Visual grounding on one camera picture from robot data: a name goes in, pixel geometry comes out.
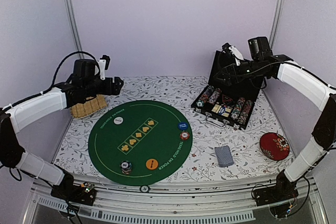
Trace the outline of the white dealer button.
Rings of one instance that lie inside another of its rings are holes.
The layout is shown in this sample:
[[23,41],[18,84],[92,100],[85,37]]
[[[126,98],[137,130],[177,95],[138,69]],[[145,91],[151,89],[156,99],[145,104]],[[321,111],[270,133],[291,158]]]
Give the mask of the white dealer button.
[[118,117],[116,117],[116,118],[113,119],[113,122],[116,125],[120,125],[120,124],[123,123],[123,117],[118,116]]

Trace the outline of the blue small blind button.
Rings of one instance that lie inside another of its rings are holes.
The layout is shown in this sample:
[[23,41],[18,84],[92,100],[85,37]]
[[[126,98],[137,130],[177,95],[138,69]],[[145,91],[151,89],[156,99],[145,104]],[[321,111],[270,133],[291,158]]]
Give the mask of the blue small blind button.
[[188,123],[187,122],[180,122],[178,123],[178,129],[181,131],[185,131],[188,129]]

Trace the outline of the small chip stack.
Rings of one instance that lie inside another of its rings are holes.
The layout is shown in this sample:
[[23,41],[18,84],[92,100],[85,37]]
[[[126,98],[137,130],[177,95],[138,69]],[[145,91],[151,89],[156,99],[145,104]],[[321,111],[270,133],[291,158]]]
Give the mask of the small chip stack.
[[186,141],[190,138],[190,134],[187,131],[183,131],[180,133],[180,139]]

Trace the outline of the blue checked card deck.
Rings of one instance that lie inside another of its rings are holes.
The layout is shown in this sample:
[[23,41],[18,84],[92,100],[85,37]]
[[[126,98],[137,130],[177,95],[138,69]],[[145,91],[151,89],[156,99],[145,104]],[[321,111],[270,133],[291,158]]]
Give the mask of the blue checked card deck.
[[219,167],[228,167],[234,164],[233,157],[228,146],[221,146],[215,148]]

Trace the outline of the orange big blind button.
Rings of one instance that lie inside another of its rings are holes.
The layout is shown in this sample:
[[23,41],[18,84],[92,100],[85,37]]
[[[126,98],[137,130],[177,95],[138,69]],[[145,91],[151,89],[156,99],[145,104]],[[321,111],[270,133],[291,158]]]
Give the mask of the orange big blind button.
[[159,163],[158,163],[158,161],[157,161],[156,159],[151,158],[151,159],[148,159],[148,160],[146,161],[145,166],[146,166],[146,168],[149,169],[149,170],[155,170],[155,169],[158,168]]

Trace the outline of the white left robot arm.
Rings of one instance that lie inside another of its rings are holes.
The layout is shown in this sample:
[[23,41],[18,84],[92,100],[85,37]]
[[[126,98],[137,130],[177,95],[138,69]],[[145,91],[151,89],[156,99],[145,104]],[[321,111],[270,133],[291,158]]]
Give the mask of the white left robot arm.
[[[48,119],[47,127],[42,126],[43,118],[57,111],[77,104],[85,104],[99,95],[118,95],[123,87],[119,77],[108,78],[110,57],[78,59],[72,74],[65,82],[52,81],[50,87],[1,109],[1,164],[16,168],[31,177],[48,183],[59,197],[73,200],[78,192],[86,190],[74,185],[73,176],[64,169],[36,156],[33,147],[43,141],[50,143],[59,133]],[[27,142],[36,137],[32,147]]]

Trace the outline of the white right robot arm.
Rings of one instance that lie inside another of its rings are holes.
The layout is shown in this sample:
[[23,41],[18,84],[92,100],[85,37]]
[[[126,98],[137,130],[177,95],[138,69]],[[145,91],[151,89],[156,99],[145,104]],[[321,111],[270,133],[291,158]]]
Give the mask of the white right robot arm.
[[260,205],[279,202],[298,196],[296,184],[312,171],[335,144],[335,87],[299,65],[284,54],[273,54],[266,37],[248,40],[251,59],[229,43],[222,46],[218,57],[218,70],[214,77],[226,86],[232,86],[253,78],[274,78],[292,87],[311,104],[312,112],[299,124],[309,137],[295,159],[276,177],[276,183],[252,191]]

